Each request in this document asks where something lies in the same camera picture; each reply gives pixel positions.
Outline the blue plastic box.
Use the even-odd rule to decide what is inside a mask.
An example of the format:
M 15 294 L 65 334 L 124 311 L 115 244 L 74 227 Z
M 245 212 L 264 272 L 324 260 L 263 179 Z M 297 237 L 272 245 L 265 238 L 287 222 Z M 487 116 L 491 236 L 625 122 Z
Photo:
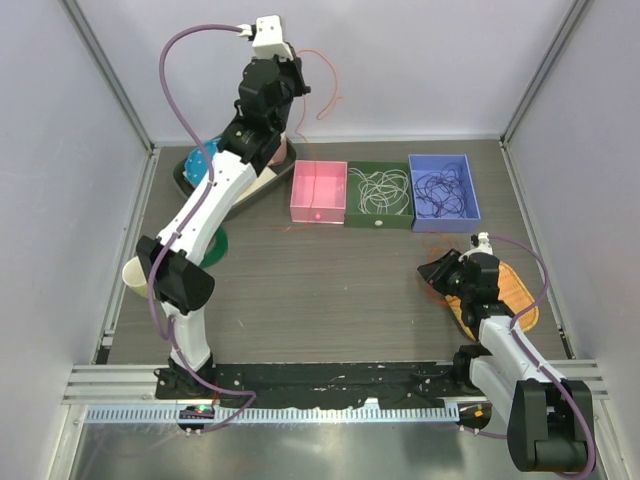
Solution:
M 481 220 L 466 154 L 410 154 L 412 231 L 472 233 Z

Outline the green plastic box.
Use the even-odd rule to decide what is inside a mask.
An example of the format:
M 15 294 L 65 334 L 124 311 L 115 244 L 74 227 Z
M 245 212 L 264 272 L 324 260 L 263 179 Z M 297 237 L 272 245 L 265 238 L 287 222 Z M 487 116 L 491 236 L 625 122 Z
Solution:
M 407 162 L 350 161 L 347 164 L 346 227 L 411 229 L 414 219 Z

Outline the pink plastic box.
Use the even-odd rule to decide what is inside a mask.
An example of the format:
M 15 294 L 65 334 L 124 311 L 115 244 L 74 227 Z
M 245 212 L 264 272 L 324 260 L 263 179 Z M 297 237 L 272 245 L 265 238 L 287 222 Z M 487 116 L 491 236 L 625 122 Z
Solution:
M 347 163 L 297 160 L 290 214 L 294 223 L 341 225 L 345 221 Z

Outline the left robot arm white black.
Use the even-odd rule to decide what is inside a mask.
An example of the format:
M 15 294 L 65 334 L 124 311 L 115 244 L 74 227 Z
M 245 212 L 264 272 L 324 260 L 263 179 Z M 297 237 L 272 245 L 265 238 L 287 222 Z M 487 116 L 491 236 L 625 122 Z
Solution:
M 136 245 L 151 289 L 150 309 L 167 317 L 168 325 L 158 331 L 172 345 L 169 366 L 190 398 L 211 391 L 215 368 L 204 320 L 215 280 L 200 264 L 236 200 L 280 148 L 294 99 L 309 91 L 298 56 L 253 59 L 243 71 L 236 115 L 216 153 L 205 157 L 207 176 L 156 237 L 143 236 Z

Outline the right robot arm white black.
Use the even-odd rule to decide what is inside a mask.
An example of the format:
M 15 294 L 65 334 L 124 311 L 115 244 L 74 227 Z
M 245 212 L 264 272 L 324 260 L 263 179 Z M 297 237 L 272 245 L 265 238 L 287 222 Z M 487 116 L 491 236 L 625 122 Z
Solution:
M 526 338 L 499 297 L 499 265 L 488 251 L 450 250 L 417 269 L 436 292 L 459 299 L 462 321 L 478 341 L 458 351 L 453 386 L 465 395 L 480 390 L 505 420 L 518 470 L 584 479 L 596 463 L 591 391 L 552 367 Z

